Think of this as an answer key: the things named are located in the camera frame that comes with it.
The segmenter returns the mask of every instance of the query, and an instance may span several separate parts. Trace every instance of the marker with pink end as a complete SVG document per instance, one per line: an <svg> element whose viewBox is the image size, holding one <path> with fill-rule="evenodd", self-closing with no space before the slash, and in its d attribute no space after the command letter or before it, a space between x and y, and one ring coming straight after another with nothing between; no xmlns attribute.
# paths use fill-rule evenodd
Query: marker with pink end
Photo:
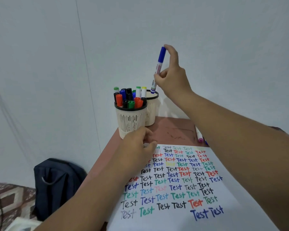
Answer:
<svg viewBox="0 0 289 231"><path fill-rule="evenodd" d="M196 127L196 134L197 134L197 139L199 143L203 143L203 137L198 128Z"/></svg>

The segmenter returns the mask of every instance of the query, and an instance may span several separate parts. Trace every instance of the pen holder slot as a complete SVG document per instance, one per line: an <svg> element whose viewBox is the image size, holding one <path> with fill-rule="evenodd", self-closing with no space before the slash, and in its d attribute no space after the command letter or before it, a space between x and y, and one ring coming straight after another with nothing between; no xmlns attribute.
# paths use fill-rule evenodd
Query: pen holder slot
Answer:
<svg viewBox="0 0 289 231"><path fill-rule="evenodd" d="M155 117L158 114L158 97L158 92L152 94L151 90L147 90L147 114L145 126L153 125L155 122Z"/></svg>
<svg viewBox="0 0 289 231"><path fill-rule="evenodd" d="M147 105L148 104L138 109L125 109L115 104L119 134L122 139L124 139L129 132L145 126Z"/></svg>

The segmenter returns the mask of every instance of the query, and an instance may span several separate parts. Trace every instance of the brown table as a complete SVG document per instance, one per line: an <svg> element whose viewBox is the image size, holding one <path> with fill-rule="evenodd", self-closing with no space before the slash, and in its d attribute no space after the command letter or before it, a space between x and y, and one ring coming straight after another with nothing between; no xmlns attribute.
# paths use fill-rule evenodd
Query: brown table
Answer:
<svg viewBox="0 0 289 231"><path fill-rule="evenodd" d="M189 119L156 117L155 123L148 128L153 132L153 139L156 140L158 144L208 147L205 143L198 143L195 125ZM80 188L101 172L121 141L119 129L116 129ZM107 223L105 222L101 231L106 230L106 226Z"/></svg>

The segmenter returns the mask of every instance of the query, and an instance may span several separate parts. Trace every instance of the blue marker end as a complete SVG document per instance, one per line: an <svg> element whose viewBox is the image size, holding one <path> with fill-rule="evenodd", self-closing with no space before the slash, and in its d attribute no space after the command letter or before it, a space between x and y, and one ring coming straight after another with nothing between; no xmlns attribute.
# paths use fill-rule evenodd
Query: blue marker end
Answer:
<svg viewBox="0 0 289 231"><path fill-rule="evenodd" d="M164 62L165 54L166 54L166 48L162 47L161 52L160 52L160 56L158 57L158 62L160 62L160 63Z"/></svg>

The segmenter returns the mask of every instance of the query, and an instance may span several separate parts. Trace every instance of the hand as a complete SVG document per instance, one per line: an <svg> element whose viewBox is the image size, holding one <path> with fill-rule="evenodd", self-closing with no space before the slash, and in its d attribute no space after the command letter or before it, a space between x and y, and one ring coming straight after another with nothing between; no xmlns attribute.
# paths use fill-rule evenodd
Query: hand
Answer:
<svg viewBox="0 0 289 231"><path fill-rule="evenodd" d="M118 165L128 179L136 176L152 158L157 146L157 142L152 141L152 135L146 127L128 133L112 157L112 164ZM150 143L146 148L143 147L144 141Z"/></svg>
<svg viewBox="0 0 289 231"><path fill-rule="evenodd" d="M192 92L185 69L179 66L178 52L171 45L164 45L170 54L169 67L159 75L155 74L154 79L158 86L164 91L165 95L173 102L178 96Z"/></svg>

